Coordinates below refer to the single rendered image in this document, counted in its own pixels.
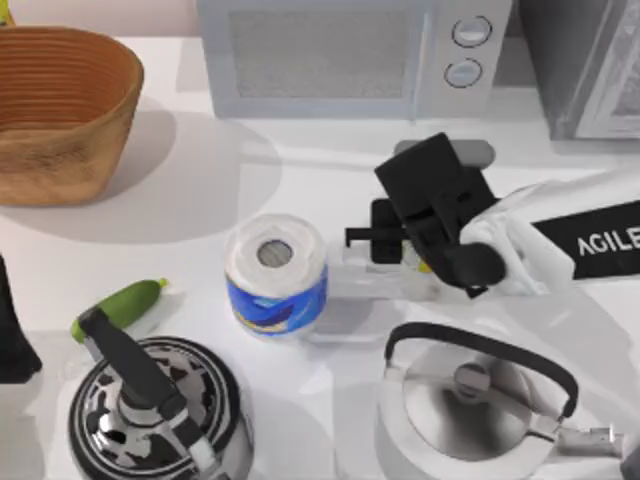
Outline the small yellow and white object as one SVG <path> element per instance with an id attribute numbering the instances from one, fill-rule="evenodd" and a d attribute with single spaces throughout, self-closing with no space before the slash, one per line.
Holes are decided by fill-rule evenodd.
<path id="1" fill-rule="evenodd" d="M 432 272 L 431 267 L 419 256 L 410 241 L 403 243 L 403 263 L 419 273 L 429 274 Z"/>

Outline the pale microwave oven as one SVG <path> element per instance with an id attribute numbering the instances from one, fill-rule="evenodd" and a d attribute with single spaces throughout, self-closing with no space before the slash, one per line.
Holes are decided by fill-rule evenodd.
<path id="1" fill-rule="evenodd" d="M 484 109 L 491 93 L 513 0 L 426 1 L 430 7 L 419 55 L 415 114 L 407 120 L 473 116 Z M 458 20 L 474 16 L 491 22 L 491 37 L 477 48 L 461 48 L 452 39 L 452 29 Z M 444 71 L 465 58 L 480 62 L 483 76 L 470 88 L 452 88 Z"/>

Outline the white and blue paper roll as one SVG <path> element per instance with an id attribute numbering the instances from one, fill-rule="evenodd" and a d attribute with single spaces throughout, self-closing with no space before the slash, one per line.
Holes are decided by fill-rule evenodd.
<path id="1" fill-rule="evenodd" d="M 302 218 L 259 215 L 230 234 L 224 275 L 232 313 L 249 331 L 264 338 L 300 335 L 327 303 L 327 246 Z"/>

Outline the round microwave knob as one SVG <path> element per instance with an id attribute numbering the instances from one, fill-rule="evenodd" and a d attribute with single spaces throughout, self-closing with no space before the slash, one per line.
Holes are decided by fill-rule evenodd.
<path id="1" fill-rule="evenodd" d="M 472 58 L 465 58 L 449 64 L 443 78 L 445 82 L 455 89 L 466 89 L 474 86 L 483 76 L 483 66 Z"/>
<path id="2" fill-rule="evenodd" d="M 493 25 L 484 16 L 458 20 L 452 29 L 452 39 L 461 48 L 477 48 L 486 43 L 493 32 Z"/>

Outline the microwave oven door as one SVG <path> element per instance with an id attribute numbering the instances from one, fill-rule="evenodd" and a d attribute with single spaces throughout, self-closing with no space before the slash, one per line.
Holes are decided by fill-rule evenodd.
<path id="1" fill-rule="evenodd" d="M 411 118 L 426 0 L 196 0 L 219 118 Z"/>

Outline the green cucumber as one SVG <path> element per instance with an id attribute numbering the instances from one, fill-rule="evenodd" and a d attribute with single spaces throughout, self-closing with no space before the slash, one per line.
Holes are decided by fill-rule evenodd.
<path id="1" fill-rule="evenodd" d="M 149 312 L 168 284 L 166 278 L 134 282 L 100 300 L 89 311 L 102 310 L 116 328 L 125 330 Z"/>

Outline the black and silver kettle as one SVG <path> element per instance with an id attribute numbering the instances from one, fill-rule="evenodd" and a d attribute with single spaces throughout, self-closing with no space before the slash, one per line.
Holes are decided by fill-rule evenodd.
<path id="1" fill-rule="evenodd" d="M 68 414 L 83 480 L 249 480 L 251 420 L 219 356 L 180 337 L 136 341 L 98 307 L 79 326 L 98 356 Z"/>

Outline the brown wicker basket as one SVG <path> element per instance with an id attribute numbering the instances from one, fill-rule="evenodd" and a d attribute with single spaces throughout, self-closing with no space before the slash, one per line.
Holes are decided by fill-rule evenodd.
<path id="1" fill-rule="evenodd" d="M 0 29 L 0 206 L 95 200 L 116 171 L 144 82 L 139 57 L 104 34 Z"/>

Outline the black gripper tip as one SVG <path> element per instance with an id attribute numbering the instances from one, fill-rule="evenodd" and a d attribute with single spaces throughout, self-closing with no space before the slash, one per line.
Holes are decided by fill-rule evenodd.
<path id="1" fill-rule="evenodd" d="M 0 254 L 0 385 L 26 384 L 41 369 L 41 359 L 18 320 L 6 264 Z"/>

